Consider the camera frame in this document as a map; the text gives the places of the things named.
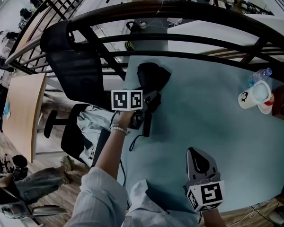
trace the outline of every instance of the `white sleeve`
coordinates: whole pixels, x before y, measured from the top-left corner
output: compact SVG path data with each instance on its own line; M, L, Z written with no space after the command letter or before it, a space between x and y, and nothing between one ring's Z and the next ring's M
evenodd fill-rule
M64 227L120 227L125 218L127 192L108 173L93 167L82 177L72 218Z

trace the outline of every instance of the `light blue shirt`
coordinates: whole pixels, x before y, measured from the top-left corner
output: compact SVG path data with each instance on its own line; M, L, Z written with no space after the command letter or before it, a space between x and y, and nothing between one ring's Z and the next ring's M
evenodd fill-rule
M82 177L81 192L65 227L197 227L197 215L164 211L146 195L146 180L133 186L125 215L126 190L109 174L93 167Z

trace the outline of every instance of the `gray pants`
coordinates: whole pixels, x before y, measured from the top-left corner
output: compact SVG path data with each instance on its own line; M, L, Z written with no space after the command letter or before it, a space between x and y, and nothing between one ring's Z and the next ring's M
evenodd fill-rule
M29 175L15 182L15 185L21 199L26 204L32 204L58 190L63 183L63 175L51 167Z

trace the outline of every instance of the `red cup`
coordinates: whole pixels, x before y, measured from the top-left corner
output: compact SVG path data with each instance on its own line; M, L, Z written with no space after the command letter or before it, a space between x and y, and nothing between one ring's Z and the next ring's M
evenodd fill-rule
M270 97L270 100L265 102L264 104L267 105L267 106L271 106L273 105L275 102L275 96L273 95L273 93L271 93L271 97Z

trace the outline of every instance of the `light blue table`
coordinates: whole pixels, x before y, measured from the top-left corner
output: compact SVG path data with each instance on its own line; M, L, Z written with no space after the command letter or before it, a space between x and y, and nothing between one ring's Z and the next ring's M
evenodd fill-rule
M214 62L182 58L132 56L124 88L140 86L137 67L154 62L172 74L161 91L162 104L153 114L151 136L132 140L122 153L128 192L141 179L191 209L182 186L187 181L186 151L196 147L210 154L225 181L226 200L221 212L269 200L284 184L284 121L244 110L238 95L246 89L251 71ZM281 83L270 79L275 88ZM119 170L119 182L123 174Z

